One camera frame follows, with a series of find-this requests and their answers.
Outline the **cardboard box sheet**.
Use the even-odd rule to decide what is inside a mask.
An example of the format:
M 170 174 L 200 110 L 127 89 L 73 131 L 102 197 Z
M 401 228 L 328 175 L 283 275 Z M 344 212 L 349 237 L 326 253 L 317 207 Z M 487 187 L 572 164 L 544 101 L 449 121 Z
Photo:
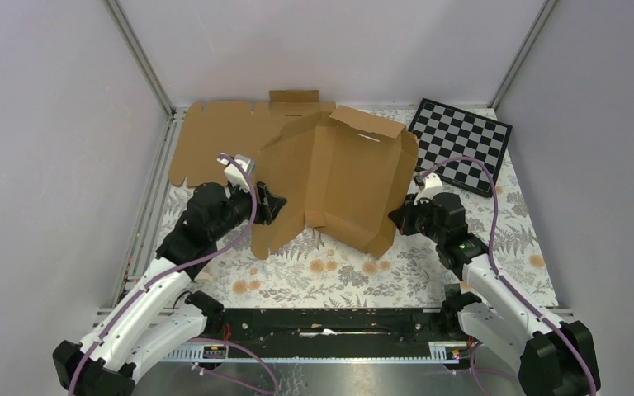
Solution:
M 388 215 L 404 203 L 418 157 L 405 124 L 352 107 L 286 123 L 258 151 L 255 181 L 286 204 L 253 226 L 253 255 L 266 259 L 310 227 L 382 257 L 397 230 Z

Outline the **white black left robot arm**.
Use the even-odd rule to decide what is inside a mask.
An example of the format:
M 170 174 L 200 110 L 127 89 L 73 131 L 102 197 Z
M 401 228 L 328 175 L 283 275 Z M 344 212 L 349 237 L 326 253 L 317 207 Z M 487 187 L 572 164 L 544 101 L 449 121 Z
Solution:
M 53 352 L 60 384 L 70 395 L 130 395 L 141 378 L 187 340 L 212 339 L 223 327 L 223 305 L 202 292 L 179 310 L 152 321 L 173 297 L 182 296 L 201 269 L 222 251 L 217 243 L 241 224 L 271 224 L 286 205 L 259 182 L 254 192 L 210 182 L 195 188 L 173 230 L 134 288 L 79 342 L 62 341 Z

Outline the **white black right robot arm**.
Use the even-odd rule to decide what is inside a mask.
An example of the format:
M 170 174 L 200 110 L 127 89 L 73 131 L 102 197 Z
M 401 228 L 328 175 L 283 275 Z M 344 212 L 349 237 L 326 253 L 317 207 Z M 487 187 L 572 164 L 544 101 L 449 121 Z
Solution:
M 466 334 L 516 370 L 526 395 L 595 395 L 601 388 L 591 331 L 567 322 L 517 287 L 494 261 L 490 245 L 470 232 L 460 198 L 410 194 L 389 219 L 403 236 L 421 234 L 436 245 L 440 262 L 474 291 L 471 302 L 440 318 L 442 332 Z

